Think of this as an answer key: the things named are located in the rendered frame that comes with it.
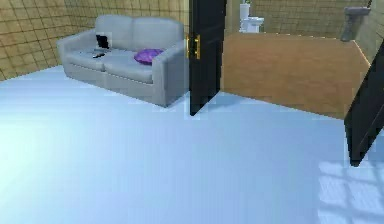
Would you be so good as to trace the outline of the black room door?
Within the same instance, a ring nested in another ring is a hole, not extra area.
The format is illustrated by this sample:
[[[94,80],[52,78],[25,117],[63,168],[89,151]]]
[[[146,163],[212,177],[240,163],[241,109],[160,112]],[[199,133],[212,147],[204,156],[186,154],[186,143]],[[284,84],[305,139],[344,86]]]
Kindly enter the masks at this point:
[[[201,59],[189,59],[190,115],[220,91],[227,0],[189,0],[189,35],[201,38]]]

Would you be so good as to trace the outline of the purple round cushion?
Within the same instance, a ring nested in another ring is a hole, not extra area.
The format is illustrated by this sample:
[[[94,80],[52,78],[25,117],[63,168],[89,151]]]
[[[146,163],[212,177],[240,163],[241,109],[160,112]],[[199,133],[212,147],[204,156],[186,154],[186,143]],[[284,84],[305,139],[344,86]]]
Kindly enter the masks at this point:
[[[162,52],[162,49],[143,49],[134,55],[134,59],[140,64],[151,65],[153,59]]]

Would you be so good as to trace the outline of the grey two-seat sofa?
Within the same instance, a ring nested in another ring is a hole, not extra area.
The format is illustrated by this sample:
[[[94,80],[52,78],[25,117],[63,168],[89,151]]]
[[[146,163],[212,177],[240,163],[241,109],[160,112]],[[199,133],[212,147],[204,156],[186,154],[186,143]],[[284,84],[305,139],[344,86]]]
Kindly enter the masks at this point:
[[[109,48],[96,36],[108,37]],[[75,80],[167,107],[189,90],[189,64],[184,26],[164,17],[105,14],[95,27],[57,41],[65,74]],[[134,55],[143,49],[162,49],[151,65]]]

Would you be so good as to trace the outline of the white toilet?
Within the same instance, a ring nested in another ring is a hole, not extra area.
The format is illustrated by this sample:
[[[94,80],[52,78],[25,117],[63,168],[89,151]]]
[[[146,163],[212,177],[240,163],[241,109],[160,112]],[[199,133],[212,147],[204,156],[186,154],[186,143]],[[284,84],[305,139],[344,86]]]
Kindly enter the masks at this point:
[[[250,15],[250,4],[240,4],[240,33],[259,33],[264,18]]]

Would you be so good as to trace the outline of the black open laptop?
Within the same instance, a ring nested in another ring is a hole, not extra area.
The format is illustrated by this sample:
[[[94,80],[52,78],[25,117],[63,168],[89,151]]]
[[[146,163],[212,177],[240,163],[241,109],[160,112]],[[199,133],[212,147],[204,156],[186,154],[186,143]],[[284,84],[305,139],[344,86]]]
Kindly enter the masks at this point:
[[[108,37],[103,36],[103,35],[97,35],[96,40],[98,43],[98,46],[103,49],[108,49],[109,48],[109,43],[108,43]]]

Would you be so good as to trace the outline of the grey wall sink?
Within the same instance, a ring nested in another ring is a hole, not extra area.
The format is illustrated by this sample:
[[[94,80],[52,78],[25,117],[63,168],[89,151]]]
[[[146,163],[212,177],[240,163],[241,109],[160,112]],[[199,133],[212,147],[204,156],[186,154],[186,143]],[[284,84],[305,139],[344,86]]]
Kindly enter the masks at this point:
[[[353,26],[359,17],[367,16],[371,9],[369,7],[345,7],[344,15],[345,22],[343,31],[340,36],[342,42],[349,42],[352,40]]]

